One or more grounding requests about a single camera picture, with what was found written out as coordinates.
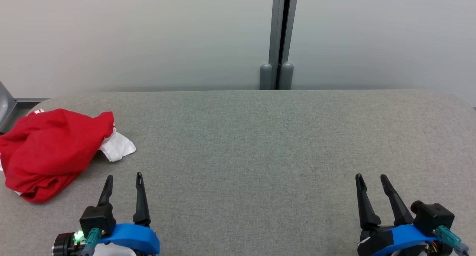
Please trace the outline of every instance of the green light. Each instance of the green light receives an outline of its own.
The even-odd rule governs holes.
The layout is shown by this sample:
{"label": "green light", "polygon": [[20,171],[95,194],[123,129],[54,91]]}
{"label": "green light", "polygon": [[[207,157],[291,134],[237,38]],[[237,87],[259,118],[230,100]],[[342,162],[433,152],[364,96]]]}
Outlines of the green light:
{"label": "green light", "polygon": [[80,242],[84,240],[84,233],[82,230],[79,230],[78,232],[74,233],[74,241]]}

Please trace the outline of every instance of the gray table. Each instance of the gray table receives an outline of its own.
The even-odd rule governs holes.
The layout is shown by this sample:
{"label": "gray table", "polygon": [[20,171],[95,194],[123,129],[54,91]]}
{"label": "gray table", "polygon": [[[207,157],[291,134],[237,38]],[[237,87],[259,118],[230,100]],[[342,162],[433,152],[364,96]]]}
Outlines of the gray table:
{"label": "gray table", "polygon": [[0,255],[49,255],[78,229],[107,175],[119,223],[135,212],[141,171],[161,255],[356,256],[362,173],[393,222],[379,175],[407,206],[439,202],[476,251],[476,112],[421,90],[101,93],[42,102],[89,116],[112,110],[136,153],[87,171],[45,204],[0,188]]}

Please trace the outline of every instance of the red cloth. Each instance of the red cloth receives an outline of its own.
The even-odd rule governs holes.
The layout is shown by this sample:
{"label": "red cloth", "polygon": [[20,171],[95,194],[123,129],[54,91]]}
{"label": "red cloth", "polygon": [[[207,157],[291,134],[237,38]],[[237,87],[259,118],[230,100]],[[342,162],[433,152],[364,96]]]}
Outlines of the red cloth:
{"label": "red cloth", "polygon": [[30,202],[45,202],[89,166],[114,128],[112,112],[88,117],[65,109],[30,113],[0,136],[5,185]]}

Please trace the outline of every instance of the black cube-shaped housing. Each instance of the black cube-shaped housing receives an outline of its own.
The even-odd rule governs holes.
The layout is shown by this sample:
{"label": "black cube-shaped housing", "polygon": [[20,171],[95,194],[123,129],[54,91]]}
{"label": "black cube-shaped housing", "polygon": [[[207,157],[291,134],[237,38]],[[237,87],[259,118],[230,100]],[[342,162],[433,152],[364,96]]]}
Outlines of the black cube-shaped housing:
{"label": "black cube-shaped housing", "polygon": [[102,237],[111,236],[116,227],[116,219],[112,216],[112,205],[105,204],[97,207],[87,207],[81,216],[80,224],[85,238],[88,238],[89,232],[94,227],[106,231]]}
{"label": "black cube-shaped housing", "polygon": [[411,210],[416,214],[413,225],[425,236],[433,236],[433,230],[439,226],[451,228],[454,220],[454,214],[439,203],[425,204],[421,201],[415,201]]}

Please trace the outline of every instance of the white wall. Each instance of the white wall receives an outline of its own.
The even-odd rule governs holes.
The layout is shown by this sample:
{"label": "white wall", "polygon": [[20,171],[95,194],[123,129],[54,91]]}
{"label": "white wall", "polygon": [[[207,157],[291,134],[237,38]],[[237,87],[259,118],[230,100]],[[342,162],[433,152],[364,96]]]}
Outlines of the white wall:
{"label": "white wall", "polygon": [[75,91],[257,89],[272,0],[0,0],[0,81]]}
{"label": "white wall", "polygon": [[297,0],[293,89],[432,88],[476,107],[476,0]]}

